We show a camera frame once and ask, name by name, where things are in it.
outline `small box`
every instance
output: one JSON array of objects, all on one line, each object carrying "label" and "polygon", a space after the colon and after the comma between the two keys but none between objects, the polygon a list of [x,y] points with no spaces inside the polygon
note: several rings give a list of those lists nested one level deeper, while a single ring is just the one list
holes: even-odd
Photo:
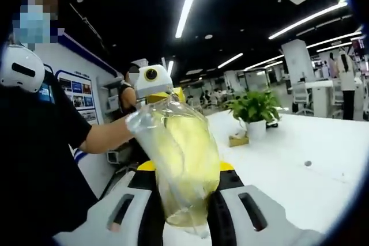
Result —
[{"label": "small box", "polygon": [[108,98],[108,103],[110,110],[116,110],[119,109],[119,97],[118,95],[114,95]]},{"label": "small box", "polygon": [[243,132],[242,134],[230,135],[228,138],[230,147],[248,144],[248,136],[246,132]]}]

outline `robot eye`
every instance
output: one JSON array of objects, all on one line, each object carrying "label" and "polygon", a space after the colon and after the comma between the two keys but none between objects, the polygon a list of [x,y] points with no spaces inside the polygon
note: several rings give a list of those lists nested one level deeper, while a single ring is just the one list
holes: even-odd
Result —
[{"label": "robot eye", "polygon": [[149,69],[147,72],[146,72],[146,78],[148,80],[155,80],[157,77],[157,72],[155,69]]}]

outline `green leaves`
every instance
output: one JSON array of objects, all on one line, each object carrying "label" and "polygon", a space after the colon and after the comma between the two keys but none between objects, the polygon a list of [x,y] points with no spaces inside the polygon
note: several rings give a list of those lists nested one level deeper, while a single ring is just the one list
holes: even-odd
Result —
[{"label": "green leaves", "polygon": [[247,92],[240,95],[239,99],[227,101],[225,104],[233,112],[235,119],[242,119],[247,123],[279,120],[280,115],[276,110],[279,105],[279,100],[271,91]]}]

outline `white flower pot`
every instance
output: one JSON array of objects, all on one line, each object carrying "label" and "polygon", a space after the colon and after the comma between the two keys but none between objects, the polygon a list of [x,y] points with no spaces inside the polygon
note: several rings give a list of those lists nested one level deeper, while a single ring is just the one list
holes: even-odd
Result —
[{"label": "white flower pot", "polygon": [[266,134],[266,121],[246,123],[247,136],[250,141],[262,139]]}]

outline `plastic bag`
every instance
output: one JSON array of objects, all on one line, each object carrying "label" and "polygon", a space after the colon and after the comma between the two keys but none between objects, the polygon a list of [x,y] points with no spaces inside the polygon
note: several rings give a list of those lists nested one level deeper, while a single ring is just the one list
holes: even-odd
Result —
[{"label": "plastic bag", "polygon": [[126,122],[156,167],[167,223],[208,236],[208,197],[219,185],[220,159],[207,119],[171,94]]}]

